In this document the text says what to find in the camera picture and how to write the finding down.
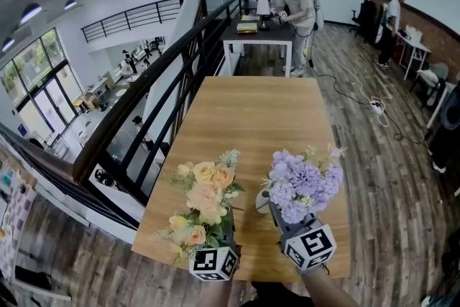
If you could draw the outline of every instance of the brick wall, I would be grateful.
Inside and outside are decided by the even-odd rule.
[[[390,0],[371,1],[379,9],[381,4],[388,4]],[[433,64],[439,62],[447,64],[449,82],[455,83],[455,77],[460,71],[460,35],[427,14],[406,4],[401,8],[401,24],[404,26],[407,24],[423,33],[422,43],[431,50],[427,61]]]

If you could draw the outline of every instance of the wood plank flooring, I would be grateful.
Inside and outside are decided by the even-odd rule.
[[[403,83],[398,66],[380,70],[377,51],[351,36],[343,26],[327,24],[316,35],[313,62],[319,74],[339,79],[337,88],[366,102],[363,92],[385,98],[386,112],[403,134],[423,140],[430,112],[419,109]],[[275,47],[247,48],[241,64],[245,75],[282,75]],[[395,125],[377,121],[362,106],[333,90],[329,77],[318,78],[337,145],[347,147],[344,166],[349,195],[351,275],[337,280],[360,306],[419,306],[422,295],[441,279],[441,255],[447,236],[460,226],[460,205],[454,191],[460,185],[459,159],[445,175],[431,169],[426,144],[397,141]],[[22,248],[39,262],[20,255],[19,263],[50,273],[71,303],[35,296],[41,306],[196,306],[201,284],[184,270],[162,265],[130,251],[130,246],[90,226],[85,228],[38,198],[26,224]],[[290,285],[305,294],[301,284]],[[229,306],[240,306],[254,295],[249,282],[234,282]],[[36,306],[17,293],[20,306]]]

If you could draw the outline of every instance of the lampshade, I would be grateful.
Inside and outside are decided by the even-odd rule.
[[[72,8],[76,4],[77,2],[75,0],[69,0],[67,3],[65,3],[64,10]]]
[[[28,6],[26,6],[26,9],[22,12],[21,16],[21,24],[26,23],[29,21],[32,17],[36,16],[42,11],[42,7],[37,4],[37,3],[31,3]]]
[[[6,51],[9,49],[12,45],[14,44],[14,39],[11,37],[7,37],[5,41],[3,41],[3,47],[1,48],[1,51]]]
[[[268,0],[257,1],[256,13],[260,16],[267,16],[268,14],[270,14],[270,5],[268,4]]]

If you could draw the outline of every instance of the flower bouquet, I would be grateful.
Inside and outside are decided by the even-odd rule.
[[[184,255],[195,259],[203,248],[219,248],[225,239],[231,239],[230,201],[243,191],[234,182],[239,154],[230,150],[218,162],[187,162],[170,177],[172,185],[184,190],[190,211],[171,216],[169,227],[154,234],[154,241],[171,239],[175,261]]]
[[[331,154],[325,160],[318,159],[312,147],[297,156],[287,150],[273,154],[265,184],[286,223],[300,223],[307,214],[324,210],[339,191],[344,179],[339,158],[344,150],[329,149]]]

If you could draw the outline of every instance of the ceiling light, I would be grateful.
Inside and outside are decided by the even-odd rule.
[[[7,37],[5,41],[3,41],[3,47],[1,48],[1,51],[6,51],[9,49],[12,45],[14,44],[14,39],[11,37]]]
[[[21,24],[24,24],[27,21],[29,21],[33,16],[39,14],[41,10],[42,7],[37,3],[31,3],[28,6],[26,6],[26,9],[24,9],[24,11],[22,12]]]
[[[67,3],[65,3],[64,10],[72,8],[76,4],[77,2],[75,0],[69,0]]]

